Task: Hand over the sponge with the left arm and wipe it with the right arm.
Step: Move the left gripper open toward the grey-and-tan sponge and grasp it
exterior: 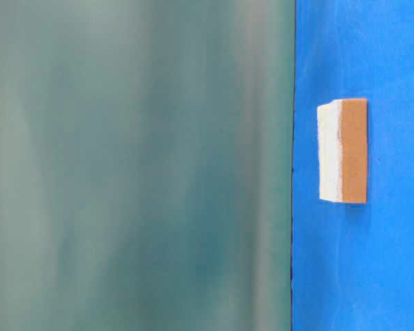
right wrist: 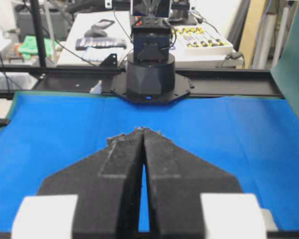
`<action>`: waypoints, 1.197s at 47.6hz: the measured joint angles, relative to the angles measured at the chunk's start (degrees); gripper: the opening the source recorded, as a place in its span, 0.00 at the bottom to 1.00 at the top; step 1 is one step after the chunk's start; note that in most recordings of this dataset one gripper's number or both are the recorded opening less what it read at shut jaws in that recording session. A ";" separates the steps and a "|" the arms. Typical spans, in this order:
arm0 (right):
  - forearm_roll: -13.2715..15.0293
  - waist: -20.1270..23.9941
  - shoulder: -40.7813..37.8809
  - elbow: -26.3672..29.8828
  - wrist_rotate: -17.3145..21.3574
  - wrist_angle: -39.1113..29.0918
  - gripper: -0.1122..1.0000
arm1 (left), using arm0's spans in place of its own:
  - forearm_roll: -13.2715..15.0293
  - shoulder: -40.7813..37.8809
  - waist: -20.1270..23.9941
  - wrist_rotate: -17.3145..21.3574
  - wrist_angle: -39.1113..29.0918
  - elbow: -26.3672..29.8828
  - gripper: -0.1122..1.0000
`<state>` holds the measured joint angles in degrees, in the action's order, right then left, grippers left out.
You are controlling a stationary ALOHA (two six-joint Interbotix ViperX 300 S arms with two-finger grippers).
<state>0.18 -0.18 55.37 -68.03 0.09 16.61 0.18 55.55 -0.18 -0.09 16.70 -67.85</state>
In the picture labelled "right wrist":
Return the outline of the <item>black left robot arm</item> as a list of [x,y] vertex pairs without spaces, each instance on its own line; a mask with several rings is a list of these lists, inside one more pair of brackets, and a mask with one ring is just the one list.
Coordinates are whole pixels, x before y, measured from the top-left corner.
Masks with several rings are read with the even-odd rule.
[[190,94],[190,80],[176,73],[170,54],[172,27],[163,19],[142,16],[131,28],[133,50],[126,71],[113,78],[111,93],[136,104],[163,105]]

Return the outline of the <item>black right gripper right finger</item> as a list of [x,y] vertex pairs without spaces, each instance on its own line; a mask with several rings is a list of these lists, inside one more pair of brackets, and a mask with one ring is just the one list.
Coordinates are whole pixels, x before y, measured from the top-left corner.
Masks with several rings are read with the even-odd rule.
[[144,130],[150,232],[154,239],[203,239],[201,193],[241,193],[237,178]]

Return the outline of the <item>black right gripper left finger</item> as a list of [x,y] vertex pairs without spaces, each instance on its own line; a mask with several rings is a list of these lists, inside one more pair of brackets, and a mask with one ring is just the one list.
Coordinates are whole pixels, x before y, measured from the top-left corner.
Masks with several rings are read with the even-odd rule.
[[75,239],[131,239],[138,228],[144,132],[108,140],[106,148],[46,177],[37,195],[76,194]]

